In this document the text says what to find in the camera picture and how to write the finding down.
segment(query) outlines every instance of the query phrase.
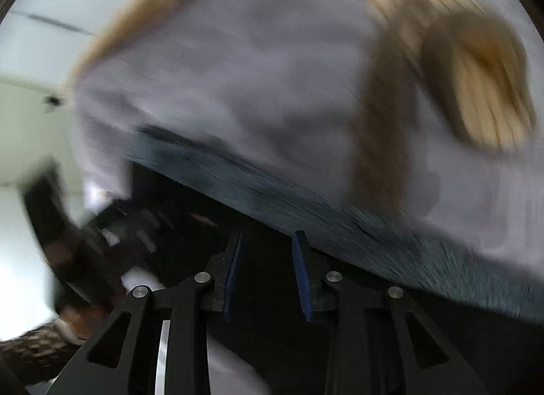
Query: crumpled gray cloth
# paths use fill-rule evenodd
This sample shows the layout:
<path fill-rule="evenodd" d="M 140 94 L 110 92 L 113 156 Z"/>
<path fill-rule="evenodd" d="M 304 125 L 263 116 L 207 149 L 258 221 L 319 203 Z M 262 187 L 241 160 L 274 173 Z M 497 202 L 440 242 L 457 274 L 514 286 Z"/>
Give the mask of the crumpled gray cloth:
<path fill-rule="evenodd" d="M 544 44 L 526 11 L 476 1 L 521 37 L 544 117 Z M 347 203 L 350 121 L 382 33 L 365 0 L 187 0 L 80 80 L 75 153 L 100 187 L 128 195 L 132 134 L 158 127 Z M 405 97 L 404 213 L 544 280 L 542 134 L 519 154 L 488 154 L 453 137 L 415 75 Z"/>
<path fill-rule="evenodd" d="M 544 285 L 444 236 L 339 207 L 244 161 L 164 132 L 139 132 L 129 154 L 131 161 L 283 234 L 302 229 L 314 248 L 394 284 L 544 324 Z"/>

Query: gray fabric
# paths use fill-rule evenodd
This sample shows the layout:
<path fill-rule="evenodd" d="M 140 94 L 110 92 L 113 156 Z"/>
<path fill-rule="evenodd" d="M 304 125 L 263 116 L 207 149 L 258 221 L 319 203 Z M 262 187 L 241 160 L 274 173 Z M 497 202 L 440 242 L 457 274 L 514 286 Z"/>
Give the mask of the gray fabric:
<path fill-rule="evenodd" d="M 202 192 L 271 228 L 401 286 L 544 324 L 544 285 L 451 240 L 355 207 L 339 207 L 266 172 L 177 136 L 142 131 L 130 160 Z"/>
<path fill-rule="evenodd" d="M 517 0 L 477 1 L 521 36 L 532 99 L 544 117 L 544 46 L 536 29 Z M 154 126 L 346 203 L 354 153 L 348 124 L 381 34 L 364 0 L 180 4 L 76 87 L 83 168 L 101 187 L 128 194 L 123 156 L 137 127 Z M 470 148 L 413 82 L 405 214 L 544 278 L 542 136 L 513 156 Z"/>

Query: triangular cutout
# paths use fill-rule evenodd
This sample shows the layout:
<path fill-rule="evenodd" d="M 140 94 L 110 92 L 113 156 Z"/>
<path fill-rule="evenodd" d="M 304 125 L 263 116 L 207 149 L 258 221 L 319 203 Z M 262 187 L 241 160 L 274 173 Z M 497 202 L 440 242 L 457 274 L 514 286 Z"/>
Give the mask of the triangular cutout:
<path fill-rule="evenodd" d="M 123 312 L 89 351 L 87 359 L 91 363 L 115 369 L 119 365 L 123 351 L 124 338 L 127 336 L 131 314 Z"/>
<path fill-rule="evenodd" d="M 446 363 L 449 358 L 442 348 L 436 344 L 425 326 L 409 312 L 405 316 L 406 326 L 412 340 L 412 346 L 415 354 L 415 360 L 422 369 L 427 369 L 437 364 Z"/>

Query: silver screw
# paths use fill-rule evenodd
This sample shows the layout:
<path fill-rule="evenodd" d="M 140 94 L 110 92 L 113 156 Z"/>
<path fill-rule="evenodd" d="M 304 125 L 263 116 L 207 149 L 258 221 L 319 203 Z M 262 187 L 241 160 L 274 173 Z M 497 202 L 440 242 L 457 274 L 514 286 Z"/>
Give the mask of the silver screw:
<path fill-rule="evenodd" d="M 404 296 L 404 291 L 398 286 L 391 286 L 389 289 L 387 289 L 387 294 L 391 298 L 402 298 Z"/>
<path fill-rule="evenodd" d="M 132 290 L 132 295 L 136 298 L 145 297 L 148 294 L 148 289 L 145 286 L 138 286 Z"/>
<path fill-rule="evenodd" d="M 338 271 L 327 272 L 325 278 L 332 283 L 338 283 L 339 281 L 342 281 L 342 275 Z"/>
<path fill-rule="evenodd" d="M 210 278 L 211 275 L 209 275 L 207 272 L 199 272 L 195 275 L 195 281 L 197 283 L 207 283 Z"/>

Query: gray blanket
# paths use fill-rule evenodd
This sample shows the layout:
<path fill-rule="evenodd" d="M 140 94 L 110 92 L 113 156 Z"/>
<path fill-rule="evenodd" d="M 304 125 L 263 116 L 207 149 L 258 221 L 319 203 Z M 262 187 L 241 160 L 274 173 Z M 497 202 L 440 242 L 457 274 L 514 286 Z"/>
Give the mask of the gray blanket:
<path fill-rule="evenodd" d="M 518 0 L 476 1 L 520 35 L 544 117 L 537 30 Z M 152 126 L 342 206 L 354 151 L 348 125 L 381 34 L 364 0 L 187 0 L 76 86 L 82 168 L 127 195 L 129 142 Z M 544 138 L 513 156 L 485 154 L 451 135 L 415 75 L 406 99 L 415 115 L 405 215 L 544 279 Z"/>

